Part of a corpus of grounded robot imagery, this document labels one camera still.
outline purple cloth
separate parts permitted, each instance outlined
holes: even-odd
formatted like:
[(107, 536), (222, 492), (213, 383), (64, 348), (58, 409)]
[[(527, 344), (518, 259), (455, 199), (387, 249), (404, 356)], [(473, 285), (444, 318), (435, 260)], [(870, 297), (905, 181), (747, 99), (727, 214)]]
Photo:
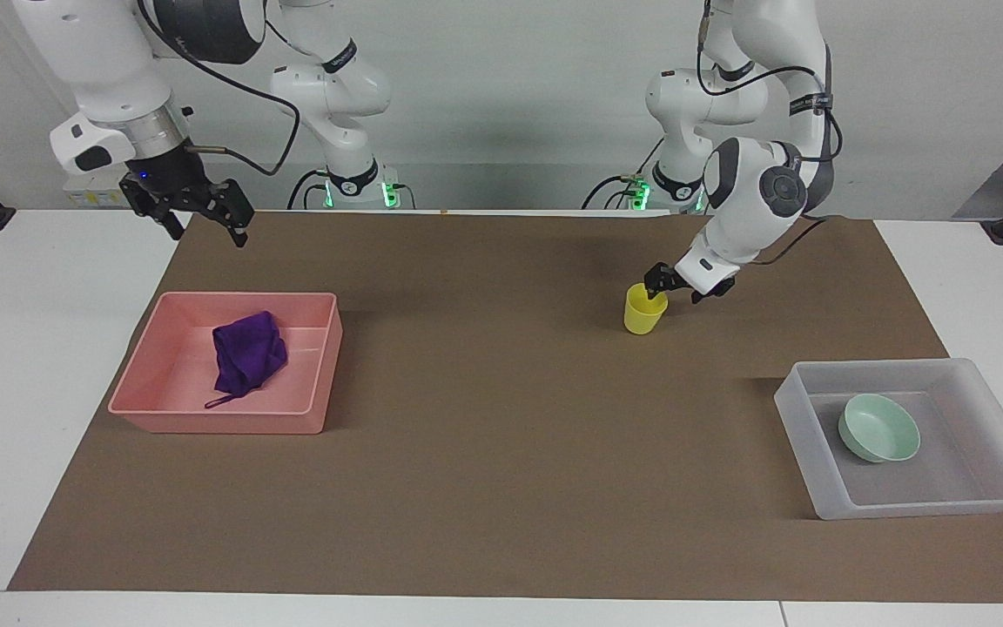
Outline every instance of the purple cloth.
[(262, 387), (289, 360), (281, 330), (274, 322), (274, 315), (268, 311), (218, 327), (213, 330), (212, 337), (215, 338), (215, 361), (220, 367), (215, 389), (228, 395), (207, 402), (204, 407), (208, 409)]

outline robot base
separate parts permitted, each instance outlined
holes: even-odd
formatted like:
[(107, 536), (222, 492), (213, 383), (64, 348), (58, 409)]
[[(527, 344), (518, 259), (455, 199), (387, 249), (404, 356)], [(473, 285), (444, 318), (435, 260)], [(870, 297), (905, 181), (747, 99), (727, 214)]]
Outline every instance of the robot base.
[(672, 195), (660, 188), (653, 188), (649, 195), (649, 209), (666, 209), (670, 214), (680, 215), (705, 215), (709, 209), (707, 195), (699, 190), (686, 202), (678, 202), (672, 199)]
[(355, 196), (343, 195), (329, 182), (321, 209), (343, 211), (399, 209), (401, 191), (397, 189), (398, 183), (397, 170), (386, 166), (381, 167), (378, 179), (366, 186), (361, 194)]

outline brown paper mat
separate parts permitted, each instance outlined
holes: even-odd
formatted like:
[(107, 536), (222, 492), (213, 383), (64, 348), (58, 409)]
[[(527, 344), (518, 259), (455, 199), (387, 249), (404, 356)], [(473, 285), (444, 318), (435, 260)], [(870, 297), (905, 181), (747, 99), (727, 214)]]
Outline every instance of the brown paper mat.
[(626, 287), (701, 225), (197, 221), (159, 293), (339, 295), (327, 431), (100, 409), (10, 588), (1003, 603), (1003, 515), (816, 520), (772, 405), (793, 361), (945, 356), (875, 227), (630, 336)]

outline pink plastic tray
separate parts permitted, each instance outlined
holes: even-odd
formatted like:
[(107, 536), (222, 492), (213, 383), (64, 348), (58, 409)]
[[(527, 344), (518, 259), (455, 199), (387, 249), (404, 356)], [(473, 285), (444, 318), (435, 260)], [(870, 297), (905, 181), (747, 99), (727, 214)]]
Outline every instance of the pink plastic tray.
[[(289, 362), (246, 398), (204, 409), (223, 396), (212, 329), (263, 310)], [(342, 336), (335, 294), (165, 293), (107, 408), (150, 432), (320, 432)]]

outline white wall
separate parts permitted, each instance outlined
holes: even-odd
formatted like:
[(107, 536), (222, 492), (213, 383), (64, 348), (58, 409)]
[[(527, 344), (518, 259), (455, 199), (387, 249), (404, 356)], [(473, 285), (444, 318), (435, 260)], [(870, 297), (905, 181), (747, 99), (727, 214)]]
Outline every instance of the white wall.
[[(700, 1), (511, 0), (387, 3), (340, 0), (363, 55), (392, 76), (393, 104), (367, 120), (375, 146), (422, 206), (574, 208), (593, 183), (632, 170), (660, 134), (644, 88), (691, 63)], [(834, 55), (835, 111), (847, 130), (828, 207), (863, 218), (950, 218), (1003, 163), (1003, 3), (822, 0)], [(275, 3), (271, 16), (279, 17)], [(60, 207), (63, 177), (44, 134), (70, 95), (30, 64), (8, 0), (0, 0), (0, 195)], [(299, 60), (271, 40), (247, 66), (264, 86)], [(272, 103), (162, 61), (199, 142), (226, 142), (271, 162), (289, 120)], [(784, 99), (749, 131), (782, 137)], [(304, 137), (287, 178), (231, 163), (259, 207), (279, 207), (292, 178), (319, 162)]]

